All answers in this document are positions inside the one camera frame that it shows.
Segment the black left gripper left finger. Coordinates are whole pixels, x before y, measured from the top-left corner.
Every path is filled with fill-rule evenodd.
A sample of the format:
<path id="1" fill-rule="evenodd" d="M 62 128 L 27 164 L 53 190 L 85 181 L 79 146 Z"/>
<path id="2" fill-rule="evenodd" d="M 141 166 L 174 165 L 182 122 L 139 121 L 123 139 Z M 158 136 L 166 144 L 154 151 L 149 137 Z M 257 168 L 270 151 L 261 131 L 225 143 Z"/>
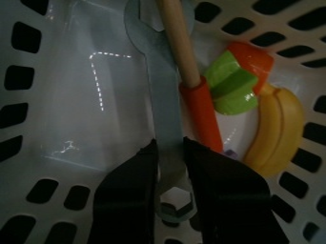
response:
<path id="1" fill-rule="evenodd" d="M 155 140 L 111 171 L 95 190 L 87 244 L 154 244 Z"/>

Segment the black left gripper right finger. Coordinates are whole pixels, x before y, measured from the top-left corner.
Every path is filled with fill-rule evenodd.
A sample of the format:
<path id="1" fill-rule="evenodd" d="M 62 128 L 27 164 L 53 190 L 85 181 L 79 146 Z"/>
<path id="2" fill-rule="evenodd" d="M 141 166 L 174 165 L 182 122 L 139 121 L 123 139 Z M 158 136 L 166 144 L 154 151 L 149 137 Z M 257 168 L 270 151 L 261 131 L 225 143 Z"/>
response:
<path id="1" fill-rule="evenodd" d="M 262 176 L 189 138 L 184 153 L 204 244 L 289 244 Z"/>

